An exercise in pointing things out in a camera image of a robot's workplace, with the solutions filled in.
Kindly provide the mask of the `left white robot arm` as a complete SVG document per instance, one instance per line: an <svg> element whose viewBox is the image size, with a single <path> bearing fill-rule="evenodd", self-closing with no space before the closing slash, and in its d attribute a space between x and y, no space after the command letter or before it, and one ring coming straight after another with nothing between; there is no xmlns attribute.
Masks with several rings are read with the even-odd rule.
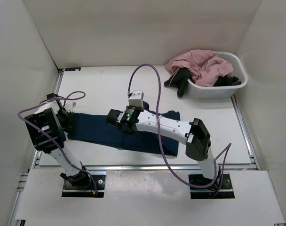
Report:
<svg viewBox="0 0 286 226"><path fill-rule="evenodd" d="M93 180L86 167L76 159L65 146L67 135L73 132L74 103L65 107L61 101L70 100L55 93L38 106L22 110L18 117L26 124L32 144L38 151L53 157L64 169L61 177L72 186L86 189L93 185Z"/></svg>

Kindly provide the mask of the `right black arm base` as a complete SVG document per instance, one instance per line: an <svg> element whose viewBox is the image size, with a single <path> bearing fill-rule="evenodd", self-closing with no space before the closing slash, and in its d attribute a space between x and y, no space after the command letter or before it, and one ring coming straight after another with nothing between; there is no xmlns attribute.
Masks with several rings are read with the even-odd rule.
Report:
<svg viewBox="0 0 286 226"><path fill-rule="evenodd" d="M210 179L205 179L201 174L189 174L189 183L203 185L211 182ZM234 199L232 181L228 173L223 174L222 182L215 181L213 185L205 189L190 188L190 195L192 200L202 199Z"/></svg>

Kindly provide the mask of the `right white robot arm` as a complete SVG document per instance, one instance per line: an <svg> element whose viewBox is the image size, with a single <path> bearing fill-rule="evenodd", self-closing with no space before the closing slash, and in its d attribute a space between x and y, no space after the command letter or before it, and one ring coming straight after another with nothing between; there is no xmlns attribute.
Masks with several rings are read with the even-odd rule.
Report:
<svg viewBox="0 0 286 226"><path fill-rule="evenodd" d="M210 133L202 120L195 118L191 122L177 121L129 105L124 111L111 109L106 116L106 123L128 134L134 131L157 134L163 156L164 149L160 140L161 137L164 136L178 141L185 145L185 154L197 161L202 172L197 185L189 184L181 178L178 179L195 189L215 190L221 186L223 170L217 164L210 150Z"/></svg>

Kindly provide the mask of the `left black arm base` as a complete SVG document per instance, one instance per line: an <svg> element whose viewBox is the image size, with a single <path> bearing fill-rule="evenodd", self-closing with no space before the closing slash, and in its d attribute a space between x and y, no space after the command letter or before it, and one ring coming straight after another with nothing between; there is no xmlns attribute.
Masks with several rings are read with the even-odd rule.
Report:
<svg viewBox="0 0 286 226"><path fill-rule="evenodd" d="M60 177L64 180L62 197L104 197L104 189L106 184L105 174L92 174L91 177L93 179L84 172L80 172L75 176L69 177L64 173L61 173Z"/></svg>

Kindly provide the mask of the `navy blue denim trousers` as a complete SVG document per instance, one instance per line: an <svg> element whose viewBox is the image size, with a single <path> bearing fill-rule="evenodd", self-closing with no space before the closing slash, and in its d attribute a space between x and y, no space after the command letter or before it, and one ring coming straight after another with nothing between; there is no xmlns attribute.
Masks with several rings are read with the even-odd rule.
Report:
<svg viewBox="0 0 286 226"><path fill-rule="evenodd" d="M126 134L107 124L105 115L75 113L73 132L68 133L67 137L118 149L161 154L157 134L142 131Z"/></svg>

